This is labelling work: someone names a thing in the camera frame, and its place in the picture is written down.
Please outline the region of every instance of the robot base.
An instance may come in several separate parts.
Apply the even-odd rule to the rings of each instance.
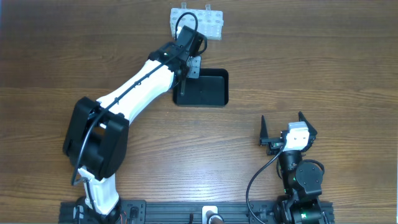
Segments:
[[[79,199],[75,202],[62,202],[60,207],[59,223],[99,223],[98,220],[88,215],[80,215],[80,220],[74,220],[74,210],[76,205],[82,205],[84,213],[90,210],[84,200]],[[272,208],[275,201],[253,200],[250,201],[255,214],[266,224],[278,224],[274,219]],[[145,200],[122,200],[121,209],[123,224],[187,224],[190,223],[190,216],[193,214],[192,224],[202,224],[203,206],[217,206],[218,214],[224,218],[225,223],[238,224],[258,224],[251,217],[244,202],[146,202]],[[335,223],[333,205],[329,202],[321,203],[322,210],[325,212],[330,223]]]

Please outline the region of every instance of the wooden surface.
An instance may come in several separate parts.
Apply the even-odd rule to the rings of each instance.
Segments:
[[[278,136],[301,110],[319,135],[307,158],[326,167],[322,200],[337,223],[395,223],[398,143],[397,1],[193,1],[224,12],[203,68],[229,71],[225,108],[182,108],[167,93],[129,132],[117,171],[122,198],[244,201],[271,157],[260,117]],[[62,144],[74,104],[128,80],[171,41],[180,1],[2,2],[0,222],[57,222],[70,186]],[[274,166],[251,199],[283,194]]]

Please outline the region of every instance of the wooden table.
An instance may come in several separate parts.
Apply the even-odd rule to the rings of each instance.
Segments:
[[[223,40],[203,68],[229,71],[224,108],[183,108],[158,97],[129,130],[117,171],[122,198],[244,201],[271,157],[257,145],[303,111],[319,135],[307,158],[326,167],[322,200],[338,223],[395,223],[397,208],[398,2],[193,1],[224,12]],[[62,144],[74,104],[97,99],[171,41],[180,1],[2,2],[0,222],[57,222],[70,186]],[[251,199],[283,194],[274,166]]]

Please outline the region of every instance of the white egg carton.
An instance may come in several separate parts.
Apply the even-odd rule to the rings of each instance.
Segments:
[[[224,20],[222,11],[211,10],[210,4],[206,5],[205,10],[187,9],[187,3],[181,3],[180,8],[172,8],[170,13],[170,29],[172,37],[175,38],[175,24],[184,12],[192,12],[198,18],[198,32],[205,35],[209,40],[221,40],[221,31],[223,30]],[[183,26],[195,28],[195,19],[191,15],[185,15],[181,18],[177,27],[177,37]]]

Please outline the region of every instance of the white plastic object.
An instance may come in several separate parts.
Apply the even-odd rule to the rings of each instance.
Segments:
[[[187,9],[187,3],[181,3],[181,8],[172,8],[170,14],[170,29],[172,37],[175,38],[175,25],[177,20],[184,12],[192,12],[198,18],[198,32],[205,35],[209,40],[221,40],[221,31],[223,30],[224,20],[222,11],[212,11],[210,4],[207,4],[205,10]],[[181,18],[177,27],[177,37],[183,26],[195,28],[195,19],[191,15]]]
[[[289,123],[287,126],[289,133],[286,135],[286,146],[284,151],[299,150],[305,148],[310,138],[308,126],[304,121]]]
[[[85,182],[85,203],[87,206],[93,209],[90,202],[90,197],[93,197],[96,212],[103,215],[109,214],[119,200],[119,194],[116,191],[115,174],[110,178],[97,180],[92,173],[86,170],[85,166],[79,168],[78,172],[82,177],[86,177],[89,180]],[[90,192],[87,191],[87,184],[90,185]]]
[[[148,60],[143,68],[130,80],[112,93],[98,98],[97,101],[101,103],[101,107],[103,108],[109,106],[116,97],[120,96],[120,94],[127,90],[138,79],[142,78],[158,65],[160,65],[160,62]],[[169,68],[164,65],[150,75],[149,78],[143,80],[140,85],[130,90],[130,92],[121,98],[119,103],[112,106],[109,111],[114,114],[122,113],[124,118],[128,119],[131,124],[134,118],[136,118],[152,100],[172,87],[173,80],[174,72],[171,72]]]

